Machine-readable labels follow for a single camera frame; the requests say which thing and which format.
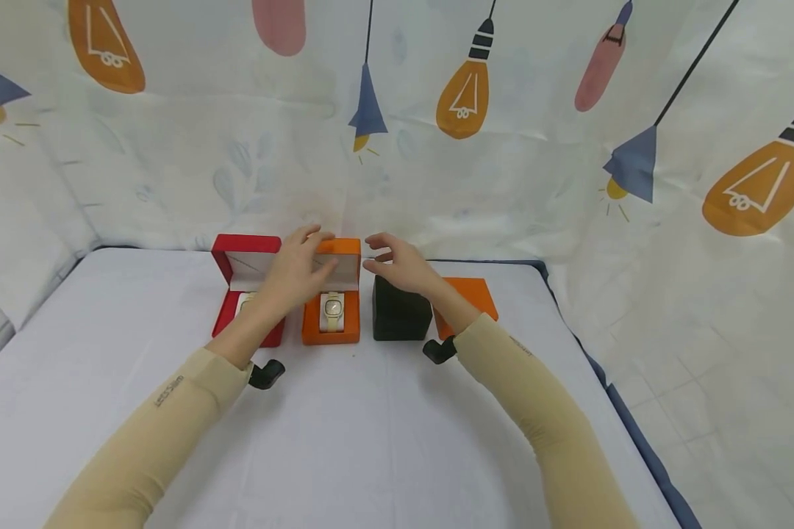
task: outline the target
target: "finger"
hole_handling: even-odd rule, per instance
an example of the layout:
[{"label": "finger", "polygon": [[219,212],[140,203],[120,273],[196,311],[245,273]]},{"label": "finger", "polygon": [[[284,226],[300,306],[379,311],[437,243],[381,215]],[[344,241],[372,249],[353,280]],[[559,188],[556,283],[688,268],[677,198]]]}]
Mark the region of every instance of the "finger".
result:
[{"label": "finger", "polygon": [[379,250],[381,248],[385,248],[386,246],[391,247],[398,241],[399,239],[387,232],[374,234],[365,239],[365,242],[367,242],[367,244],[371,247],[371,250]]},{"label": "finger", "polygon": [[306,238],[309,235],[317,233],[320,229],[320,224],[307,224],[306,226],[301,226],[300,228],[297,228],[291,235],[287,236],[285,242],[289,244],[301,245],[306,242]]},{"label": "finger", "polygon": [[376,260],[377,262],[393,261],[393,260],[395,260],[395,252],[386,251],[384,254],[380,254],[380,255],[374,257],[374,260]]},{"label": "finger", "polygon": [[385,276],[388,272],[388,268],[391,268],[391,265],[387,265],[384,262],[376,262],[373,259],[366,259],[362,263],[362,267],[370,273],[374,273],[378,276]]},{"label": "finger", "polygon": [[318,245],[320,245],[321,242],[332,239],[335,239],[335,234],[331,231],[319,231],[318,233],[309,235],[309,239],[303,243],[303,246],[309,248],[312,251],[312,255],[315,255],[315,251],[318,250]]},{"label": "finger", "polygon": [[314,272],[312,276],[315,278],[315,282],[319,285],[323,285],[326,283],[326,278],[329,277],[329,274],[335,272],[335,268],[339,267],[339,260],[337,257],[332,257],[323,267],[318,268],[317,272]]}]

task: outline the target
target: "white curtain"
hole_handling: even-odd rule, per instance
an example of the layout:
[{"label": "white curtain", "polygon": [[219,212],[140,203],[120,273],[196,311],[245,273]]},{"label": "white curtain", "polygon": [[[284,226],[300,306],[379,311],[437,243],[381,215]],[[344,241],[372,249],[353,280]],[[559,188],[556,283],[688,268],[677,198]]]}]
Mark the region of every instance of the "white curtain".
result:
[{"label": "white curtain", "polygon": [[794,528],[794,0],[670,106],[731,0],[279,3],[0,0],[0,347],[97,245],[541,258],[702,525]]}]

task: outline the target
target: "black clip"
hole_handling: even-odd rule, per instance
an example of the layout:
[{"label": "black clip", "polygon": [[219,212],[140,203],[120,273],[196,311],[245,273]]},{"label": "black clip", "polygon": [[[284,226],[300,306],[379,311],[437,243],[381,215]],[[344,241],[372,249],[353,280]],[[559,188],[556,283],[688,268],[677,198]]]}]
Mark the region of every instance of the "black clip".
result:
[{"label": "black clip", "polygon": [[431,339],[423,345],[423,354],[436,366],[445,363],[452,358],[457,351],[453,345],[454,336],[450,336],[443,341],[443,344],[438,344],[435,340]]},{"label": "black clip", "polygon": [[253,366],[248,384],[256,389],[270,389],[282,373],[285,373],[285,366],[279,360],[269,360],[264,367]]}]

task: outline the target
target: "watch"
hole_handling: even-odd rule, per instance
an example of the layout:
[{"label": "watch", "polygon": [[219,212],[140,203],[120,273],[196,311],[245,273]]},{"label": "watch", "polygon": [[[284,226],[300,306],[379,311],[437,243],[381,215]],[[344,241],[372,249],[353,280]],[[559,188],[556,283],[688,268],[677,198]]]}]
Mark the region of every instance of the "watch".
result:
[{"label": "watch", "polygon": [[323,303],[323,316],[326,319],[326,332],[343,331],[343,295],[337,292],[321,294],[321,303]]},{"label": "watch", "polygon": [[235,316],[238,316],[243,306],[245,306],[254,297],[256,297],[256,292],[242,292],[239,295],[239,303],[237,303],[237,307],[235,307]]}]

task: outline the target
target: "sleeve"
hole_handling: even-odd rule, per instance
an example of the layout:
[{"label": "sleeve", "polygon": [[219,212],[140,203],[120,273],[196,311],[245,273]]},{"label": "sleeve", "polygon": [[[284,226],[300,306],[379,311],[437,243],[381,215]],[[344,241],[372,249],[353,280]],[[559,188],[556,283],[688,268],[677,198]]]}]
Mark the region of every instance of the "sleeve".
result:
[{"label": "sleeve", "polygon": [[535,451],[554,529],[638,527],[588,418],[540,360],[487,314],[454,345]]},{"label": "sleeve", "polygon": [[86,464],[45,529],[139,529],[252,371],[197,350]]}]

